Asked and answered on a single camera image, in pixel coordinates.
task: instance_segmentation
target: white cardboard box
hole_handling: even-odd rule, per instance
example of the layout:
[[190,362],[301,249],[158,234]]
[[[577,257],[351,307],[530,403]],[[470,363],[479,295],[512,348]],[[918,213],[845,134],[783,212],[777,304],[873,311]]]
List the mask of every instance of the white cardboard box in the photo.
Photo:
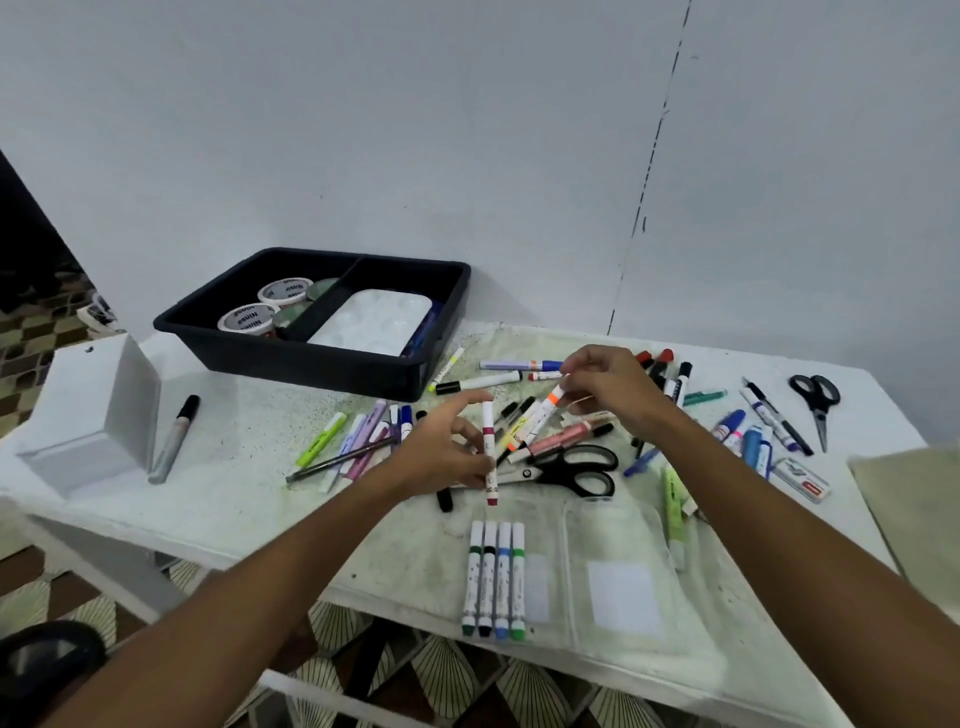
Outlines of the white cardboard box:
[[129,334],[57,351],[17,456],[63,497],[150,469],[160,380]]

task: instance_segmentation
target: black plastic tray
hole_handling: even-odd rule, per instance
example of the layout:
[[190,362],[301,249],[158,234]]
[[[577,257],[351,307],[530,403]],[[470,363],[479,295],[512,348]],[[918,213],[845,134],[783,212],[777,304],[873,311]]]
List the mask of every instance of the black plastic tray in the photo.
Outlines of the black plastic tray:
[[[292,276],[339,280],[284,331],[285,339],[217,328],[227,311],[254,303],[261,287]],[[463,318],[469,278],[470,267],[460,262],[267,248],[161,313],[154,319],[154,328],[176,334],[214,372],[416,401]],[[443,304],[413,355],[386,356],[305,343],[350,296],[368,288],[419,293]]]

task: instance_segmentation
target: yellow highlighter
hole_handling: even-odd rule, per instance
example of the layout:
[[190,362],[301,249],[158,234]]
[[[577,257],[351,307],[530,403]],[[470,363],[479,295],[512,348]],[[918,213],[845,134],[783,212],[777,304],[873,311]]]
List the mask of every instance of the yellow highlighter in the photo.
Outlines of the yellow highlighter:
[[324,427],[324,431],[317,435],[317,439],[310,444],[310,447],[303,451],[303,455],[297,458],[297,467],[306,468],[310,463],[316,459],[317,455],[330,443],[330,440],[333,439],[333,436],[340,431],[340,428],[344,426],[344,422],[347,421],[347,415],[343,412],[337,412],[330,422]]

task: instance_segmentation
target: pen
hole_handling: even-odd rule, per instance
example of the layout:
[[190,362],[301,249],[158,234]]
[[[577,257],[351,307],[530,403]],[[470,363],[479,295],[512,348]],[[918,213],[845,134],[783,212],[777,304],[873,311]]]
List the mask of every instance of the pen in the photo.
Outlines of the pen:
[[163,449],[156,459],[154,468],[147,475],[147,481],[154,485],[166,482],[170,469],[174,467],[174,460],[177,459],[177,453],[180,452],[180,446],[183,444],[183,438],[190,429],[190,423],[197,415],[197,408],[200,406],[200,398],[197,395],[190,395],[180,408],[173,426],[170,428],[170,434],[163,443]]
[[322,463],[317,463],[316,465],[311,465],[309,468],[304,468],[301,471],[296,471],[295,473],[290,473],[286,477],[287,484],[296,483],[298,480],[303,480],[306,477],[314,473],[319,473],[320,471],[325,471],[328,468],[332,468],[335,465],[340,465],[341,463],[346,463],[348,460],[353,460],[354,458],[361,457],[366,455],[368,452],[373,452],[381,448],[386,448],[388,445],[392,445],[396,442],[395,435],[389,435],[380,440],[376,440],[372,443],[367,443],[364,447],[351,450],[350,452],[345,452],[342,455],[337,455],[336,457],[331,457],[329,460],[325,460]]

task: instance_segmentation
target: green marker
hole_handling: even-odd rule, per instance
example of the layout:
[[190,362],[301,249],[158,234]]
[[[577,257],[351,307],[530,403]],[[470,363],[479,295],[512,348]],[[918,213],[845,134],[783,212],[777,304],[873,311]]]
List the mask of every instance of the green marker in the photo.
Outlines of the green marker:
[[347,415],[343,412],[337,412],[337,414],[330,419],[330,422],[326,424],[324,431],[317,435],[317,439],[311,443],[309,448],[303,451],[303,455],[297,458],[297,468],[306,468],[312,463],[317,455],[329,445],[330,440],[340,431],[340,428],[344,426],[344,422],[346,421]]
[[721,389],[716,392],[691,392],[684,397],[684,407],[689,407],[691,404],[703,404],[705,401],[721,400],[726,395],[726,389]]
[[684,500],[687,492],[673,466],[663,469],[663,498],[665,501],[666,537],[670,546],[673,568],[686,568],[686,529],[684,528]]

